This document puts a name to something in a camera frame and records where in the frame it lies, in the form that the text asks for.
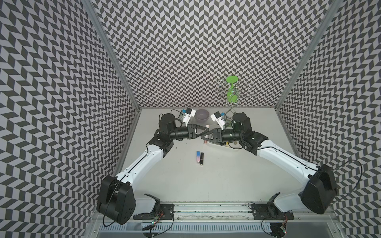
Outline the white storage box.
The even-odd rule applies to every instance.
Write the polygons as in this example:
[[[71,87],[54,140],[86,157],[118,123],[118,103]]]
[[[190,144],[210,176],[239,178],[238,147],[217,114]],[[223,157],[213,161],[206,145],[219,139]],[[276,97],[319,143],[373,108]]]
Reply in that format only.
[[[213,147],[223,147],[223,148],[233,148],[233,149],[242,148],[242,146],[238,143],[238,141],[221,142],[221,143],[208,142],[207,145],[213,146]]]

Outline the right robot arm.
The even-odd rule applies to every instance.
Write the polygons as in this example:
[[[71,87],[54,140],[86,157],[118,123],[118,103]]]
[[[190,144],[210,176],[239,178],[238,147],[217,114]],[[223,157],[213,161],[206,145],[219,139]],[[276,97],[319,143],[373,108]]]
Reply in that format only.
[[[203,140],[214,144],[236,141],[246,151],[272,162],[301,184],[301,188],[296,191],[287,194],[277,192],[270,198],[265,212],[271,218],[304,209],[324,214],[338,195],[332,167],[318,166],[282,149],[267,136],[254,131],[250,118],[245,113],[233,115],[230,129],[226,128],[221,113],[212,114],[211,119],[219,127],[203,135]]]

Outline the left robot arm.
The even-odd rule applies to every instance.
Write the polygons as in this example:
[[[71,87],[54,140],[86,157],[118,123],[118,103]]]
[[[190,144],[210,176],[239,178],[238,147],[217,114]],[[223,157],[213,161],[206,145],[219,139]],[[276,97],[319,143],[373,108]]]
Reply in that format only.
[[[195,113],[196,111],[190,108],[182,110],[180,126],[176,126],[179,118],[172,113],[161,116],[158,129],[146,144],[145,151],[126,169],[115,176],[107,176],[101,182],[97,212],[120,225],[138,215],[147,218],[158,216],[159,198],[148,193],[141,196],[134,193],[144,176],[169,153],[174,141],[196,139],[209,131],[206,127],[190,123]]]

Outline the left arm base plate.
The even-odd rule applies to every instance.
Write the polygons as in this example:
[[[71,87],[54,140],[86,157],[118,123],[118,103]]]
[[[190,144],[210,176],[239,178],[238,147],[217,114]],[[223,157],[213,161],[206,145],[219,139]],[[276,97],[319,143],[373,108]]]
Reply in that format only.
[[[174,207],[175,207],[175,204],[172,204],[172,203],[160,204],[159,207],[154,208],[153,212],[134,215],[133,219],[153,221],[154,218],[157,217],[157,218],[160,218],[160,221],[173,220]]]

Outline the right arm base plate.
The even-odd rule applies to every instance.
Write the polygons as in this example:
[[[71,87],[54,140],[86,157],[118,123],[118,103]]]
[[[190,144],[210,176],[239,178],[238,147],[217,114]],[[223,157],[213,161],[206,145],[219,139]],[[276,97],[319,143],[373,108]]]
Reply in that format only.
[[[294,220],[295,217],[292,212],[281,212],[274,205],[265,203],[249,203],[248,207],[251,209],[255,220]]]

